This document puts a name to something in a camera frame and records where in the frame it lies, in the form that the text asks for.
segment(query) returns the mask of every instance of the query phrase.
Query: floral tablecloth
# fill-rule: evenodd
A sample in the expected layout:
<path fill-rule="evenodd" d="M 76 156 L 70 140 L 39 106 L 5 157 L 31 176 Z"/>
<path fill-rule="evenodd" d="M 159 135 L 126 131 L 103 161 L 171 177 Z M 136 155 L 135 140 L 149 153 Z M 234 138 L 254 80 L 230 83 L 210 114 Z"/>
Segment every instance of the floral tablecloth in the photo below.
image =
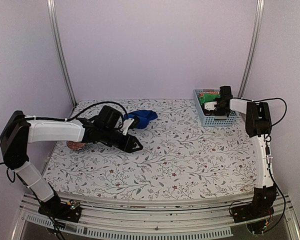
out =
<path fill-rule="evenodd" d="M 74 114 L 95 102 L 80 102 Z M 215 198 L 253 190 L 254 150 L 241 117 L 231 127 L 202 127 L 192 100 L 116 102 L 128 112 L 157 112 L 146 129 L 129 130 L 143 150 L 130 154 L 89 143 L 73 151 L 58 142 L 44 173 L 55 190 L 135 200 Z M 101 107 L 82 116 L 97 115 Z"/>

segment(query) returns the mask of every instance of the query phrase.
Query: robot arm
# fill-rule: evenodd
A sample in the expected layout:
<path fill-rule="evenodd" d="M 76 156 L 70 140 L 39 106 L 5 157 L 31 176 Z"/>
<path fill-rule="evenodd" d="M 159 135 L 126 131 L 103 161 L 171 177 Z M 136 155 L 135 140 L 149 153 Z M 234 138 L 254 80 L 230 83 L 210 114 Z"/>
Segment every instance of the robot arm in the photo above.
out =
<path fill-rule="evenodd" d="M 77 118 L 61 121 L 46 117 L 25 116 L 15 111 L 1 136 L 1 152 L 4 164 L 30 188 L 41 201 L 41 214 L 53 218 L 78 222 L 81 209 L 76 202 L 61 203 L 58 194 L 41 176 L 27 156 L 28 143 L 40 141 L 72 141 L 82 143 L 101 142 L 124 152 L 133 153 L 143 149 L 128 129 L 138 124 L 137 118 L 125 120 L 116 128 L 121 114 L 112 107 L 104 106 L 99 115 L 89 119 Z"/>
<path fill-rule="evenodd" d="M 270 171 L 273 173 L 270 150 L 272 123 L 268 103 L 233 98 L 231 87 L 222 86 L 220 98 L 210 103 L 209 108 L 216 115 L 228 116 L 230 111 L 245 114 L 245 130 L 255 152 L 256 182 L 252 203 L 231 208 L 234 221 L 244 222 L 273 214 L 272 205 L 277 197 L 277 189 L 270 176 Z"/>

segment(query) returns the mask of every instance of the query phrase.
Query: folded cloth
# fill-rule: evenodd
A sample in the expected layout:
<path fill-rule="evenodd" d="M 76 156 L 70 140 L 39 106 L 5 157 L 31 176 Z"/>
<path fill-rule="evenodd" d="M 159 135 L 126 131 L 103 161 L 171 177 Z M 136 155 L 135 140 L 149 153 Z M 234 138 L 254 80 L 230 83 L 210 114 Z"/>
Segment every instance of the folded cloth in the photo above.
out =
<path fill-rule="evenodd" d="M 158 118 L 157 113 L 151 110 L 132 111 L 128 113 L 127 118 L 133 119 L 135 116 L 140 119 L 139 123 L 134 127 L 135 129 L 145 129 L 151 120 Z"/>

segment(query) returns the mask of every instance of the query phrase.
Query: green cloth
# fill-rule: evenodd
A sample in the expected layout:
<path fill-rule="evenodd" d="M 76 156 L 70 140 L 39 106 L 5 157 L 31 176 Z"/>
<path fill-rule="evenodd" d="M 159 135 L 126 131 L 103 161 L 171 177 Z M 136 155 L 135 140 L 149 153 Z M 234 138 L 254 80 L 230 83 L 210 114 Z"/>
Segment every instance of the green cloth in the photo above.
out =
<path fill-rule="evenodd" d="M 205 93 L 199 97 L 200 104 L 213 102 L 216 98 L 220 98 L 220 94 Z"/>

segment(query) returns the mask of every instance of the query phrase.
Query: floral pattern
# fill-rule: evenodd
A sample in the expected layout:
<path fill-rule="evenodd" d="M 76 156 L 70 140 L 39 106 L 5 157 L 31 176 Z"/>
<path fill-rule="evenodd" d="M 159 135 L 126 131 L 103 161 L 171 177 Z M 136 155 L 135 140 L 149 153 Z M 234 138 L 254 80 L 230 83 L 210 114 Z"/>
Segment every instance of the floral pattern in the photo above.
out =
<path fill-rule="evenodd" d="M 95 102 L 80 102 L 73 114 Z M 147 128 L 129 130 L 143 150 L 126 153 L 101 143 L 71 150 L 60 141 L 44 173 L 55 190 L 134 200 L 199 199 L 252 191 L 254 150 L 241 117 L 230 127 L 202 127 L 192 100 L 117 102 L 128 112 L 157 112 L 158 119 Z M 81 117 L 90 118 L 100 109 L 96 106 Z"/>

